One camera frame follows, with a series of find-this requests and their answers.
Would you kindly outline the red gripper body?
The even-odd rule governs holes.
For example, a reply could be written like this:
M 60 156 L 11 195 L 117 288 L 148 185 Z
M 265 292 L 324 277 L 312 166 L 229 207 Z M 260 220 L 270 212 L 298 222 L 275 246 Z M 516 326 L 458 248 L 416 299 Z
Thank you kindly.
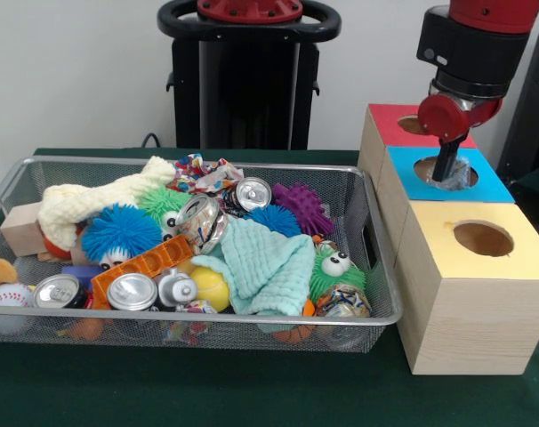
M 501 99 L 468 100 L 450 93 L 435 93 L 421 102 L 417 116 L 426 134 L 449 143 L 492 119 L 501 106 Z

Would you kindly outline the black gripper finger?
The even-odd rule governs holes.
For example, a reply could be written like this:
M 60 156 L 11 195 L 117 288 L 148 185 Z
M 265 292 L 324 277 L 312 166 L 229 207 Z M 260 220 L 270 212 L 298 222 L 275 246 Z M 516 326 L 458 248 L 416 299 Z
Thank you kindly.
M 462 141 L 460 138 L 449 142 L 439 141 L 440 150 L 433 168 L 432 180 L 442 182 L 450 176 Z

